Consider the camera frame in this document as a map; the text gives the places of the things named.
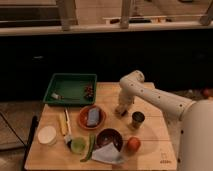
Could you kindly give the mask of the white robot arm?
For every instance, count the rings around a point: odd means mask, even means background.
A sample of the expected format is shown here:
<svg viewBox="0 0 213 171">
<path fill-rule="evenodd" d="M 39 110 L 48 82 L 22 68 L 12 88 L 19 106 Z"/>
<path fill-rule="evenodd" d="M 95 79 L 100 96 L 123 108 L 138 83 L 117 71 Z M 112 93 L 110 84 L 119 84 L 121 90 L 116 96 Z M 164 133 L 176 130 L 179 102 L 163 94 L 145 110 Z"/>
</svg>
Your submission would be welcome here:
<svg viewBox="0 0 213 171">
<path fill-rule="evenodd" d="M 177 171 L 213 171 L 213 100 L 191 100 L 145 86 L 144 74 L 135 70 L 119 80 L 116 110 L 128 111 L 136 97 L 174 115 L 181 124 Z"/>
</svg>

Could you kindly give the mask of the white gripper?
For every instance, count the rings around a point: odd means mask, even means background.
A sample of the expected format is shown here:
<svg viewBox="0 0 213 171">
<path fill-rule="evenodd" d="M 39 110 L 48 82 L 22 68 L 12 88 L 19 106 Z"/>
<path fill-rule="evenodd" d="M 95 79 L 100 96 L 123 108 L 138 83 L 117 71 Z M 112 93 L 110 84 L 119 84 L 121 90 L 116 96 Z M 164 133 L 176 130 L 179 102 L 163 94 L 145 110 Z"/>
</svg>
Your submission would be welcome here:
<svg viewBox="0 0 213 171">
<path fill-rule="evenodd" d="M 118 114 L 128 112 L 134 104 L 134 99 L 135 97 L 132 94 L 121 90 L 118 96 L 118 106 L 115 108 L 115 111 Z"/>
</svg>

